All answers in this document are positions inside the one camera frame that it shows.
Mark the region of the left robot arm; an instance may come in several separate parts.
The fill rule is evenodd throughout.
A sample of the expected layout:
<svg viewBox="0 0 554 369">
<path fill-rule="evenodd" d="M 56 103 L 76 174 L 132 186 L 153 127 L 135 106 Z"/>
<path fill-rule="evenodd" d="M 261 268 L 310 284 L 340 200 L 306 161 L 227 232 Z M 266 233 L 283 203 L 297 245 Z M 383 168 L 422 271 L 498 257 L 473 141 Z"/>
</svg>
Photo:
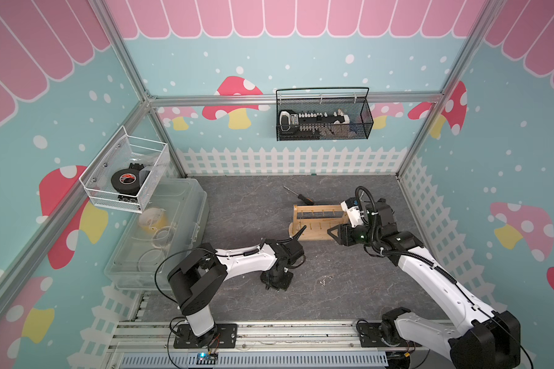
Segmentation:
<svg viewBox="0 0 554 369">
<path fill-rule="evenodd" d="M 284 240 L 266 238 L 250 247 L 220 249 L 204 243 L 182 252 L 185 257 L 166 273 L 166 279 L 197 346 L 219 339 L 210 304 L 225 281 L 253 274 L 267 289 L 289 288 L 292 271 L 306 261 L 300 243 L 305 230 L 302 227 Z"/>
</svg>

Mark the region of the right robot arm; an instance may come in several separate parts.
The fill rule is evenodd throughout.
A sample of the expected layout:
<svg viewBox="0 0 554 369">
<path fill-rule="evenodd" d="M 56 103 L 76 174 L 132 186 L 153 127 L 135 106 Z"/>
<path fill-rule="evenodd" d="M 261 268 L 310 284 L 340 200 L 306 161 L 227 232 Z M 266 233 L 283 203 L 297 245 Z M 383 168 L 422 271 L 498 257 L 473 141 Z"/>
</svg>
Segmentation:
<svg viewBox="0 0 554 369">
<path fill-rule="evenodd" d="M 516 368 L 526 354 L 521 327 L 508 311 L 499 312 L 469 292 L 438 263 L 423 242 L 397 228 L 394 211 L 359 186 L 342 202 L 349 219 L 328 230 L 338 244 L 363 246 L 372 258 L 386 258 L 409 275 L 441 307 L 451 325 L 422 318 L 405 307 L 383 314 L 379 336 L 396 347 L 415 343 L 443 356 L 456 368 Z"/>
</svg>

